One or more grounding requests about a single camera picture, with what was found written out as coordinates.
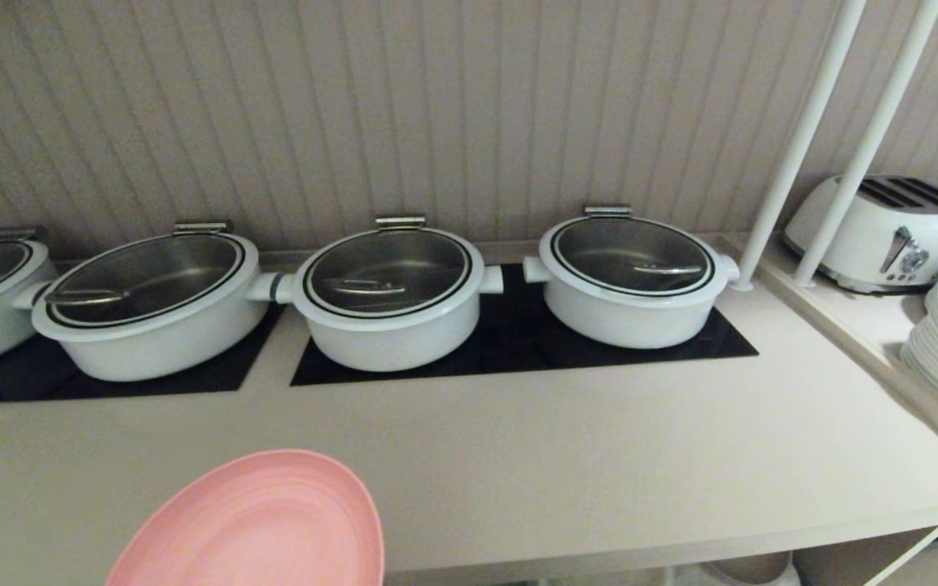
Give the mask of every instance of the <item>pink bowl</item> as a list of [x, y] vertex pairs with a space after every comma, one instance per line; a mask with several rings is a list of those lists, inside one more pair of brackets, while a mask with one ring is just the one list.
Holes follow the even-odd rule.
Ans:
[[320, 453], [225, 464], [144, 523], [107, 586], [380, 586], [383, 528], [364, 483]]

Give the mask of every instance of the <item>black induction plate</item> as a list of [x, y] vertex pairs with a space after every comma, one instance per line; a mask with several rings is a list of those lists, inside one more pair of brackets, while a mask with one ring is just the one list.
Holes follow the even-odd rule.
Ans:
[[83, 374], [53, 340], [36, 336], [0, 356], [0, 401], [172, 396], [235, 391], [256, 362], [283, 308], [272, 305], [263, 321], [231, 349], [176, 374], [133, 383], [108, 383]]
[[596, 342], [564, 326], [548, 311], [542, 286], [524, 282], [520, 265], [502, 265], [502, 276], [506, 293], [480, 296], [476, 330], [442, 359], [412, 370], [365, 372], [335, 363], [310, 340], [291, 385], [759, 356], [758, 350], [718, 310], [711, 311], [699, 334], [670, 348], [633, 350]]

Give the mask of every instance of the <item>metal pole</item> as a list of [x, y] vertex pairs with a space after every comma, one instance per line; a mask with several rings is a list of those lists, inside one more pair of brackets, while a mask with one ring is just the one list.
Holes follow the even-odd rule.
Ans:
[[856, 196], [860, 181], [863, 181], [867, 169], [870, 169], [870, 162], [874, 160], [874, 155], [878, 153], [882, 138], [885, 138], [885, 131], [889, 130], [892, 116], [896, 114], [896, 109], [900, 106], [902, 98], [904, 98], [904, 92], [911, 81], [911, 75], [914, 74], [918, 60], [922, 58], [922, 51], [928, 41], [928, 34], [931, 33], [931, 27], [936, 23], [936, 16], [938, 16], [938, 0], [922, 0], [922, 3], [918, 5], [914, 20], [911, 21], [911, 28], [907, 31], [907, 37], [904, 38], [904, 45], [900, 49], [900, 54], [896, 57], [896, 63], [893, 64], [889, 82], [886, 83], [882, 97], [879, 98], [878, 106], [874, 109], [874, 115], [871, 117], [870, 123], [867, 124], [867, 130], [864, 131], [863, 138], [860, 140], [860, 146], [857, 148], [856, 154], [853, 155], [852, 162], [849, 162], [845, 174], [842, 175], [834, 200], [827, 208], [823, 222], [820, 222], [820, 227], [816, 230], [816, 236], [809, 248], [805, 250], [805, 256], [798, 265], [794, 277], [797, 285], [813, 285], [813, 273], [820, 265], [820, 260], [823, 260], [823, 255], [827, 252], [827, 246], [831, 245], [831, 239], [838, 231], [838, 226], [842, 223], [842, 218], [845, 217], [849, 204], [853, 203], [853, 197]]
[[835, 81], [842, 70], [842, 62], [845, 61], [845, 55], [849, 52], [849, 45], [853, 43], [857, 24], [860, 24], [860, 16], [863, 15], [866, 5], [867, 0], [845, 0], [839, 7], [834, 29], [831, 30], [831, 40], [827, 43], [826, 51], [823, 53], [823, 60], [820, 62], [813, 81], [813, 88], [805, 100], [803, 111], [798, 116], [774, 182], [770, 183], [769, 190], [766, 192], [755, 227], [752, 229], [751, 240], [747, 241], [744, 255], [741, 256], [740, 279], [730, 284], [734, 289], [741, 291], [752, 289], [752, 275], [755, 274], [755, 267], [758, 266], [762, 252], [766, 249], [769, 235], [774, 232], [777, 218], [784, 208], [784, 201], [788, 198], [788, 192], [798, 175], [801, 162], [805, 159], [805, 152], [808, 151], [820, 124], [820, 116], [823, 116], [824, 108], [827, 107], [827, 100], [831, 99], [831, 91], [835, 88]]

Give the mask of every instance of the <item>paneled wall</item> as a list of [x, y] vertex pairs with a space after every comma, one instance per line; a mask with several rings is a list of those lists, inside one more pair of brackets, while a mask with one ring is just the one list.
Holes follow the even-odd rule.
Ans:
[[[0, 0], [0, 224], [60, 257], [227, 216], [309, 248], [420, 211], [536, 238], [585, 201], [745, 230], [834, 0]], [[841, 171], [915, 0], [871, 0], [798, 196]], [[938, 24], [875, 170], [938, 181]]]

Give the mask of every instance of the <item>white toaster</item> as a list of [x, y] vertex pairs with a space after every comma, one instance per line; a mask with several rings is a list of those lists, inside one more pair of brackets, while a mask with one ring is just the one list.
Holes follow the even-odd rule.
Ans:
[[[805, 198], [784, 233], [804, 253], [838, 190], [826, 179]], [[838, 228], [820, 271], [859, 293], [909, 291], [938, 277], [938, 188], [898, 175], [868, 175]]]

